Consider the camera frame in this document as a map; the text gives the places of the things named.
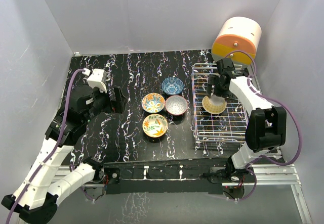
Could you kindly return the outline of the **yellow dotted bowl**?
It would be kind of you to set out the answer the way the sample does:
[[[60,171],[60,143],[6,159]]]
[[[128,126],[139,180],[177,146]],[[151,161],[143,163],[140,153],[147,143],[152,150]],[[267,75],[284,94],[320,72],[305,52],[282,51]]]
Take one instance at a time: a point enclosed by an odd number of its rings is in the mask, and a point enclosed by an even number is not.
[[[223,97],[212,95],[205,96],[202,100],[202,107],[211,114],[221,114],[226,109],[226,101]]]

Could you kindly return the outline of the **red rimmed grey bowl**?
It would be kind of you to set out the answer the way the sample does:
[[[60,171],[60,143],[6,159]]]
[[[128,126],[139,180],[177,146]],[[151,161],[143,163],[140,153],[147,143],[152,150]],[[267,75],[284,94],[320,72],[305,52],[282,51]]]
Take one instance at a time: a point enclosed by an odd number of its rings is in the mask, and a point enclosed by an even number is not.
[[[188,104],[184,97],[173,95],[167,98],[165,108],[169,114],[178,116],[187,111]]]

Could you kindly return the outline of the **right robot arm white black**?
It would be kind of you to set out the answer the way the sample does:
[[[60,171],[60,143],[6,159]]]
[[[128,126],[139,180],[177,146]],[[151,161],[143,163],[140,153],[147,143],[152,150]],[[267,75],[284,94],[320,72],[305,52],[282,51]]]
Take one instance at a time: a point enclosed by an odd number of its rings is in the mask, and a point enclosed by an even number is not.
[[[204,174],[205,178],[227,178],[237,182],[248,174],[249,166],[286,141],[287,112],[262,97],[246,69],[235,68],[230,58],[217,61],[217,73],[209,75],[202,107],[217,115],[226,108],[225,95],[233,94],[248,113],[245,143],[230,156],[223,170]]]

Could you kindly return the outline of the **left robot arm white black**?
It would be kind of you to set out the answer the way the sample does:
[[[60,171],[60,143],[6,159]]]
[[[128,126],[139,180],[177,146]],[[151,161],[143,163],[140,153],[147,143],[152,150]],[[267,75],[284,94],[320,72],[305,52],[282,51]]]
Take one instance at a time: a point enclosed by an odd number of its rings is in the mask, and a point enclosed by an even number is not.
[[[26,223],[48,223],[58,206],[87,182],[104,179],[103,164],[88,157],[68,175],[54,182],[59,167],[72,151],[87,125],[101,113],[122,114],[126,97],[119,86],[114,96],[88,85],[69,89],[65,106],[61,107],[48,127],[42,148],[21,186],[3,197],[1,204],[16,212]]]

